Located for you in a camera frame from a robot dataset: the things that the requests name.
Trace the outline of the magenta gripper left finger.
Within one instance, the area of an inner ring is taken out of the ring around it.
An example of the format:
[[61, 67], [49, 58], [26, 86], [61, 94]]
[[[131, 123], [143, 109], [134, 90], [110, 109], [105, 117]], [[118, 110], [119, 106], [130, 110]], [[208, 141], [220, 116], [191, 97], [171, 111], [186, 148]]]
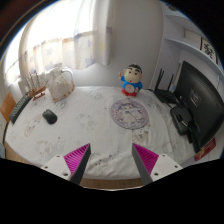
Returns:
[[91, 146], [86, 144], [64, 156], [54, 156], [42, 166], [42, 169], [79, 185], [90, 155]]

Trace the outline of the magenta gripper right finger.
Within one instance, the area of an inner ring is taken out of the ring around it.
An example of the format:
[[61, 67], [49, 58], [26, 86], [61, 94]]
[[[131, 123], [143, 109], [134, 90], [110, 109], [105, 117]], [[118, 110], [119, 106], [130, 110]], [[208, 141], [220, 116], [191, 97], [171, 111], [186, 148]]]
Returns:
[[158, 155], [135, 143], [132, 144], [132, 155], [144, 185], [182, 169], [167, 154]]

